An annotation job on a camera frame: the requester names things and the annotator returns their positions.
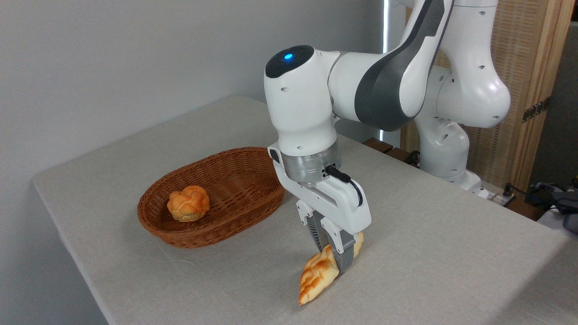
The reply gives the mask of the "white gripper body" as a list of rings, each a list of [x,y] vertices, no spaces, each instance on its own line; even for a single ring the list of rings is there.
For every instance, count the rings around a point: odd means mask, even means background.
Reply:
[[[349,234],[357,234],[370,225],[372,219],[367,196],[355,180],[352,182],[357,187],[329,176],[307,187],[287,177],[278,144],[269,146],[268,152],[281,185],[299,200]]]

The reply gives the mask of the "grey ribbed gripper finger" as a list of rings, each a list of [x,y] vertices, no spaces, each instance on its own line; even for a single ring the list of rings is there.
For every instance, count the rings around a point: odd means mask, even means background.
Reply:
[[[330,245],[339,273],[344,274],[352,266],[356,238],[329,218],[322,218],[322,228],[322,246]]]
[[[322,249],[330,244],[330,238],[321,223],[324,216],[302,200],[297,201],[296,206],[302,224],[308,227],[316,247],[319,251],[322,251]]]

